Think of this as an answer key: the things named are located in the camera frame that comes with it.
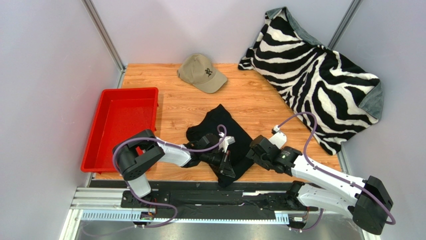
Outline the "black t shirt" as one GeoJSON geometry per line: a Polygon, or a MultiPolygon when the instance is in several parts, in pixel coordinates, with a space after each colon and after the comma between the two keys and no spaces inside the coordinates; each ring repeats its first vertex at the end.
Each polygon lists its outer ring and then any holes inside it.
{"type": "Polygon", "coordinates": [[[254,161],[247,157],[247,153],[250,150],[250,143],[253,139],[221,104],[208,111],[199,124],[189,127],[185,135],[188,141],[198,141],[206,134],[218,134],[218,125],[225,126],[227,130],[226,135],[235,139],[235,143],[228,147],[230,150],[230,163],[235,172],[235,177],[222,174],[216,175],[218,185],[221,188],[227,188],[233,182],[239,180],[254,165],[254,161]]]}

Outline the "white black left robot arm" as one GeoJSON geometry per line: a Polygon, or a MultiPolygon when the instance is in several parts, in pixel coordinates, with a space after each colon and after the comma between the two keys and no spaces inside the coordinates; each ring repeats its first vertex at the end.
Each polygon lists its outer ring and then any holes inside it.
{"type": "Polygon", "coordinates": [[[155,136],[146,129],[116,145],[112,150],[112,165],[122,176],[130,191],[125,199],[142,207],[153,205],[152,188],[147,171],[158,162],[174,164],[181,168],[207,163],[214,173],[234,178],[229,146],[235,143],[226,132],[207,133],[199,140],[174,144],[155,136]]]}

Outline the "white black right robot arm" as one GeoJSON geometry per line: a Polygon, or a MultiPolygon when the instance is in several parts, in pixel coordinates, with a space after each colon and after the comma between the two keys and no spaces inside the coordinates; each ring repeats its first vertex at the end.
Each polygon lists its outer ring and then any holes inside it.
{"type": "Polygon", "coordinates": [[[286,141],[280,131],[269,139],[259,135],[250,143],[247,157],[268,171],[299,178],[287,192],[288,198],[352,218],[364,231],[382,234],[394,203],[379,178],[363,179],[336,171],[286,146],[286,141]]]}

